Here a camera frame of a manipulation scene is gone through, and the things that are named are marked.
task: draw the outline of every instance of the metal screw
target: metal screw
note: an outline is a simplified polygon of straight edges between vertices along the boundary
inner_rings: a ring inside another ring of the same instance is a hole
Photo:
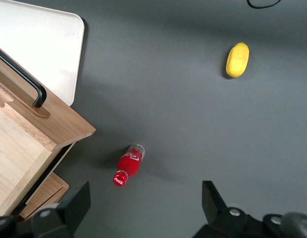
[[[40,217],[46,217],[46,216],[48,216],[49,214],[50,214],[50,211],[47,210],[47,211],[44,211],[44,212],[40,213],[39,216],[40,216]]]
[[[239,217],[241,215],[240,211],[238,211],[235,208],[232,208],[231,210],[229,210],[229,213],[234,217]]]
[[[270,220],[271,220],[271,222],[273,222],[274,224],[277,224],[277,225],[280,225],[280,224],[281,224],[281,219],[280,219],[280,217],[275,217],[275,216],[273,216],[273,217],[270,218]]]
[[[6,223],[6,220],[5,220],[5,219],[1,219],[1,220],[0,220],[0,226],[1,226],[1,225],[4,225],[5,223]]]

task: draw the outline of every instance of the black handle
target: black handle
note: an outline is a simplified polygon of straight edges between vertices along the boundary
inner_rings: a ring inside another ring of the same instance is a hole
[[[34,108],[39,108],[43,105],[47,98],[47,92],[43,85],[41,85],[37,80],[35,80],[29,73],[27,73],[23,68],[21,68],[16,62],[14,62],[9,56],[7,56],[0,49],[0,59],[11,67],[16,73],[18,73],[23,79],[25,79],[34,89],[37,91],[38,96],[33,103]]]

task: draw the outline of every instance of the bottle cap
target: bottle cap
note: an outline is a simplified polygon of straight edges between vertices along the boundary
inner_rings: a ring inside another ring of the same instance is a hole
[[[119,170],[115,173],[113,182],[116,186],[122,187],[128,180],[128,174],[124,170]]]

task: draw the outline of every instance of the coca-cola logo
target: coca-cola logo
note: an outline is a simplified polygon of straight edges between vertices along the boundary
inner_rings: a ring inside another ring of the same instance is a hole
[[[114,178],[114,181],[118,182],[120,185],[123,185],[123,181],[119,180],[118,178]]]
[[[129,156],[129,158],[132,159],[132,160],[136,160],[136,161],[140,160],[139,156],[136,155],[136,154],[133,154],[133,153],[126,153],[125,156]]]

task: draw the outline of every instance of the plastic bottle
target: plastic bottle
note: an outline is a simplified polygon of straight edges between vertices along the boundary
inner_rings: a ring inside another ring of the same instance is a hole
[[[125,154],[119,159],[117,172],[114,175],[113,182],[116,186],[125,185],[128,178],[135,175],[140,163],[145,155],[145,149],[139,144],[132,144],[128,147]]]

